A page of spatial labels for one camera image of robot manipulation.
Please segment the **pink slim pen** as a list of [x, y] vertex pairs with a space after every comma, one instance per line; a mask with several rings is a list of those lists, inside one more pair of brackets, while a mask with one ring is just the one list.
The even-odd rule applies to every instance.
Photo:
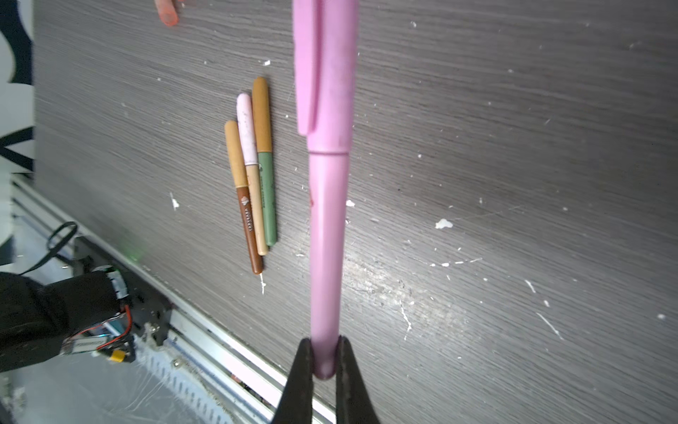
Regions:
[[358, 59], [357, 1], [292, 4], [298, 131], [307, 139], [314, 374], [335, 375]]

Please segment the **gold cap green pen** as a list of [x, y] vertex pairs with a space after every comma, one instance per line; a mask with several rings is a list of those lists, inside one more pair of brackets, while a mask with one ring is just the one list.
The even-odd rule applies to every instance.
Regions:
[[267, 246], [273, 247], [277, 243], [275, 173], [269, 90], [264, 77], [257, 78], [252, 84], [252, 111], [260, 165], [264, 234]]

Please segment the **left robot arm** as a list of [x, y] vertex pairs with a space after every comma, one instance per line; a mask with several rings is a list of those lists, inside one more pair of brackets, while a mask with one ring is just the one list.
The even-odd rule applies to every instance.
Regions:
[[1, 274], [1, 371], [50, 360], [69, 337], [128, 311], [119, 271], [96, 270], [53, 284]]

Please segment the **pale pink cap tan pen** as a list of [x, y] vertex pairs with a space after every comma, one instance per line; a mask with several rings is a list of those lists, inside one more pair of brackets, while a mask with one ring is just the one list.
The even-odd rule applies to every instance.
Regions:
[[252, 99], [247, 93], [241, 93], [237, 98], [237, 119], [240, 144], [245, 162], [245, 173], [251, 196], [257, 251], [259, 255], [265, 256], [268, 254], [268, 245], [264, 228], [260, 169], [254, 134]]

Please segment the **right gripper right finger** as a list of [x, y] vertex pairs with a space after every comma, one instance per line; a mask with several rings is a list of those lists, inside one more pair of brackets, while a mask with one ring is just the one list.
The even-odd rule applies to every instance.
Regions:
[[335, 354], [335, 416], [340, 424], [380, 424], [347, 337]]

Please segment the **aluminium front rail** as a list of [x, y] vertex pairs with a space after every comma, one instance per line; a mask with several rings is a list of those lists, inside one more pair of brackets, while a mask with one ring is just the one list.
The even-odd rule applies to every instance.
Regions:
[[192, 303], [183, 299], [166, 284], [153, 278], [148, 268], [132, 261], [81, 226], [74, 239], [67, 243], [64, 255], [73, 263], [66, 271], [73, 274], [74, 241], [84, 236], [116, 259], [130, 266], [172, 304], [168, 337], [157, 346], [147, 336], [139, 340], [152, 347], [173, 347], [183, 353], [201, 371], [206, 380], [226, 399], [230, 399], [248, 422], [268, 422], [280, 402], [287, 376], [280, 367], [270, 363], [226, 329], [202, 314]]

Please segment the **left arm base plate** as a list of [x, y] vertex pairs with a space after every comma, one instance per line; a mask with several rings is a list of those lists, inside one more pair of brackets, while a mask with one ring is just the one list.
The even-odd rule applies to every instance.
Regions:
[[111, 266], [117, 270], [128, 288], [128, 303], [132, 313], [132, 333], [147, 336], [157, 346], [162, 346], [168, 337], [172, 304], [130, 266], [116, 259], [87, 237], [80, 236], [74, 241], [74, 276], [79, 276], [97, 267]]

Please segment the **tan cap brown pen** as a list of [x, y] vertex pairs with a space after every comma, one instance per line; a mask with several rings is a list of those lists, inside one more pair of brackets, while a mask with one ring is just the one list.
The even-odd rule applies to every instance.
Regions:
[[264, 270], [263, 260], [257, 249], [251, 196], [245, 169], [244, 154], [239, 138], [238, 123], [234, 120], [227, 121], [224, 125], [224, 135], [231, 166], [231, 175], [233, 176], [234, 186], [238, 197], [238, 207], [245, 232], [245, 242], [252, 273], [261, 275]]

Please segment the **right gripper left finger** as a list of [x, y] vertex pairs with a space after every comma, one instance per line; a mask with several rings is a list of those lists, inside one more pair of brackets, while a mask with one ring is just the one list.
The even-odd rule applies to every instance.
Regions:
[[271, 424], [310, 424], [314, 408], [314, 354], [311, 340], [298, 345], [284, 391]]

